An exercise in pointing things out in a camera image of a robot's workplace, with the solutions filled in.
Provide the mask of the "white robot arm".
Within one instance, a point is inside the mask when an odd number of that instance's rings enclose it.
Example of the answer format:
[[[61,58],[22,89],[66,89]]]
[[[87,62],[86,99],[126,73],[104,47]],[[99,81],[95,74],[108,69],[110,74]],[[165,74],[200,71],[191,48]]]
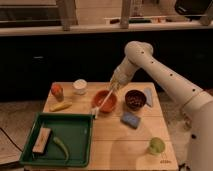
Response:
[[[138,69],[145,70],[191,119],[188,171],[213,171],[213,95],[157,61],[149,43],[131,41],[124,52],[123,61],[111,77],[110,88],[123,88]]]

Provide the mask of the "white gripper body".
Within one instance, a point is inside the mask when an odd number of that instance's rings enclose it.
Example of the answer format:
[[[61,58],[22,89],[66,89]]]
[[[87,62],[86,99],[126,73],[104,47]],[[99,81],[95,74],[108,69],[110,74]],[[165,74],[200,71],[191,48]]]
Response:
[[[125,72],[117,67],[110,79],[110,90],[119,90],[126,86],[130,82],[130,77],[125,74]]]

